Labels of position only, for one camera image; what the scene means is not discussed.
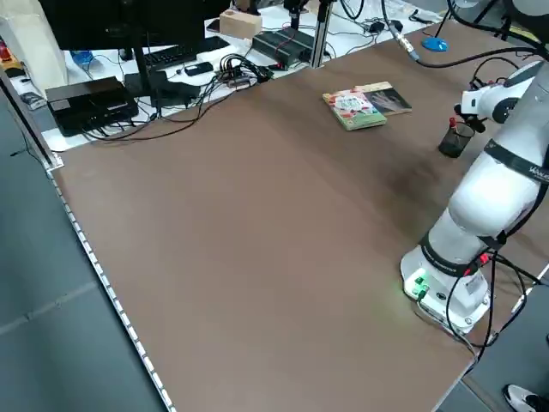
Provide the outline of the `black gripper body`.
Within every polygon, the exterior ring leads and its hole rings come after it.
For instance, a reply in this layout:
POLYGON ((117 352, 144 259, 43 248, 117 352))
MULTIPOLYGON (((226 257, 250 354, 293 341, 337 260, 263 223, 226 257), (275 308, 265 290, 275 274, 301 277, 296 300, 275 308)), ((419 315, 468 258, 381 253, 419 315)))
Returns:
POLYGON ((478 114, 478 109, 473 106, 462 108, 462 104, 455 104, 455 114, 462 120, 464 124, 473 129, 475 132, 485 132, 487 117, 481 117, 478 114))

